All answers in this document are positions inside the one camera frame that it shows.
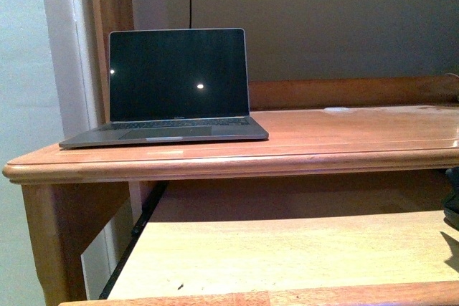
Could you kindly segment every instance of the silver laptop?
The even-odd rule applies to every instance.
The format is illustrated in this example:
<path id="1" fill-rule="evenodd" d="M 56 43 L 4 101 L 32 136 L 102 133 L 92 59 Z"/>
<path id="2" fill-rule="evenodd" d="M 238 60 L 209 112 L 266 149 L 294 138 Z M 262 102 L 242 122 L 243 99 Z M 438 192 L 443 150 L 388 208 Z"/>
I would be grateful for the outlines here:
<path id="1" fill-rule="evenodd" d="M 110 34 L 110 122 L 60 147 L 265 140 L 249 115 L 245 32 Z"/>

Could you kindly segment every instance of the wooden trim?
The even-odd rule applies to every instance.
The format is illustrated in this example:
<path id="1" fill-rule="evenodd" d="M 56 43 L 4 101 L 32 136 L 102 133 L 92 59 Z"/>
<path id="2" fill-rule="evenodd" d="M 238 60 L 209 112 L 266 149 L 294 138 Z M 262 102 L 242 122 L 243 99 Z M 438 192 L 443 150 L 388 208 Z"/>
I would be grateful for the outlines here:
<path id="1" fill-rule="evenodd" d="M 135 300 L 66 302 L 60 306 L 459 305 L 459 281 L 314 288 Z"/>
<path id="2" fill-rule="evenodd" d="M 418 105 L 457 102 L 459 79 L 428 77 L 356 78 L 250 82 L 252 110 Z"/>
<path id="3" fill-rule="evenodd" d="M 133 30 L 132 0 L 92 0 L 98 47 L 100 87 L 105 121 L 109 121 L 108 35 L 118 30 Z"/>

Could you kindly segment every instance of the laptop screen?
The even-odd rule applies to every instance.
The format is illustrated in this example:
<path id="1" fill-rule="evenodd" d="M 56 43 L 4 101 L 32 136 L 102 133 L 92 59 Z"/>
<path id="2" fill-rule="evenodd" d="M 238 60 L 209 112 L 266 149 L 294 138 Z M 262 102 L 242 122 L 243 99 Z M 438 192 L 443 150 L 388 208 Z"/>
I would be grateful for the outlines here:
<path id="1" fill-rule="evenodd" d="M 110 120 L 249 113 L 242 29 L 110 34 Z"/>

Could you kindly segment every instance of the desk surface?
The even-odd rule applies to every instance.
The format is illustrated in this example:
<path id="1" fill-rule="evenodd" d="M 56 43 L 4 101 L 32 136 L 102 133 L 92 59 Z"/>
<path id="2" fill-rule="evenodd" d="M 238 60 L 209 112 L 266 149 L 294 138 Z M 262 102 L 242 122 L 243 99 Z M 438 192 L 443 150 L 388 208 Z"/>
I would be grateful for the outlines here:
<path id="1" fill-rule="evenodd" d="M 174 180 L 446 168 L 459 164 L 459 107 L 254 112 L 267 141 L 63 150 L 10 161 L 13 183 Z"/>

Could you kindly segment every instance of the white wall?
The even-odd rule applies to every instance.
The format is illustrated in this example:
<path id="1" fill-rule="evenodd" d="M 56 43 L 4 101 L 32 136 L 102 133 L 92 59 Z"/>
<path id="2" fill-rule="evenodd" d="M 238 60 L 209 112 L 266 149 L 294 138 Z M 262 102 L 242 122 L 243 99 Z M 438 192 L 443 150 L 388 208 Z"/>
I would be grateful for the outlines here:
<path id="1" fill-rule="evenodd" d="M 245 28 L 251 80 L 439 75 L 458 68 L 458 2 L 193 0 L 193 22 Z M 188 0 L 166 5 L 187 27 Z"/>
<path id="2" fill-rule="evenodd" d="M 0 165 L 62 140 L 43 0 L 0 0 Z M 21 188 L 0 178 L 0 305 L 44 305 Z"/>
<path id="3" fill-rule="evenodd" d="M 90 0 L 0 0 L 0 165 L 98 124 Z M 0 305 L 43 305 L 19 186 L 0 178 Z M 83 254 L 97 298 L 132 227 L 129 203 Z"/>

